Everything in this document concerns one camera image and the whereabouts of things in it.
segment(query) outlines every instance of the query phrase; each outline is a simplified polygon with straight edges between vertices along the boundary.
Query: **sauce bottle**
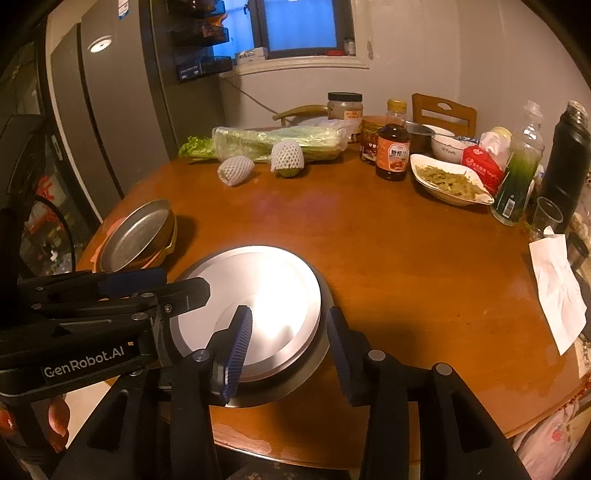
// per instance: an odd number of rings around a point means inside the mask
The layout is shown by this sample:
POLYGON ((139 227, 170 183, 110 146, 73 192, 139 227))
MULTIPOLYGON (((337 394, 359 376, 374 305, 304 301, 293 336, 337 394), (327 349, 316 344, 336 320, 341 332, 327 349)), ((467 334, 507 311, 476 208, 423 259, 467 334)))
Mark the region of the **sauce bottle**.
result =
POLYGON ((403 100, 388 100, 387 123, 378 131, 376 175, 385 180, 404 180, 410 154, 410 134, 406 129, 403 100))

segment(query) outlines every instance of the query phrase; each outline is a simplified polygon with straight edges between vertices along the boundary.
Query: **person's hand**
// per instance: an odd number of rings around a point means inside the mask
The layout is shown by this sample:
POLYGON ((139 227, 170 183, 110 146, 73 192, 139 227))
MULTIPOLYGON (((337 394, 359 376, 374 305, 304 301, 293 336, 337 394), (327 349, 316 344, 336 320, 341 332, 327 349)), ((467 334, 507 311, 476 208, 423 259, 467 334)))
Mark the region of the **person's hand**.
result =
MULTIPOLYGON (((51 401, 47 410, 47 418, 51 427, 51 431, 47 434, 47 441, 59 453, 66 447, 70 436, 68 432, 70 409, 63 398, 56 397, 51 401)), ((17 432, 18 425, 12 414, 8 410, 0 408, 0 436, 10 439, 17 432)))

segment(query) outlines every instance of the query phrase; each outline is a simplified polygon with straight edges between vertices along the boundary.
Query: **window sill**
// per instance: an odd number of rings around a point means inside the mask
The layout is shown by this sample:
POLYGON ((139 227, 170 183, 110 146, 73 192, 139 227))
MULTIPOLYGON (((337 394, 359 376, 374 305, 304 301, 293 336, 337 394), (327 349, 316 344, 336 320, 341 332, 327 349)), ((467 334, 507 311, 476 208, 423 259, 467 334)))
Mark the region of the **window sill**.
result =
POLYGON ((238 65, 231 72, 220 73, 221 78, 237 77, 261 72, 274 72, 275 70, 307 69, 307 68, 346 68, 368 69, 369 64, 359 57, 287 57, 284 59, 264 60, 259 62, 238 65))

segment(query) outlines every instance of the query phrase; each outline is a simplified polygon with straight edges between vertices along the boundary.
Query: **red snack package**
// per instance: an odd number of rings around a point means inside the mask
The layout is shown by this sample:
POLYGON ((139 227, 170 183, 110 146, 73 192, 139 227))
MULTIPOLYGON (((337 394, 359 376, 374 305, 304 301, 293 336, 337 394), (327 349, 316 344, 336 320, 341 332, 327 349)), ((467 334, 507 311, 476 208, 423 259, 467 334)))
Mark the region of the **red snack package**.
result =
POLYGON ((461 165, 471 168, 482 180, 484 187, 494 196, 503 181, 503 171, 492 159, 489 153, 478 145, 466 147, 462 154, 461 165))

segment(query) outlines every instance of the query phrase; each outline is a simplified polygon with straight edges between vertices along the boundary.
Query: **black thermos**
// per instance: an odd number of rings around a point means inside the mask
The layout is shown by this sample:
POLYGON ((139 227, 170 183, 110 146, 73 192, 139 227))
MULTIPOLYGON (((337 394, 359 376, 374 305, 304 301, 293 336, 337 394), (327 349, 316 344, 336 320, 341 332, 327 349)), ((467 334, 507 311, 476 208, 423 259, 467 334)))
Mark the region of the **black thermos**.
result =
POLYGON ((552 200, 564 216, 556 233, 564 233, 577 208, 589 170, 590 144, 587 112, 571 100, 554 129, 552 152, 540 189, 540 195, 552 200))

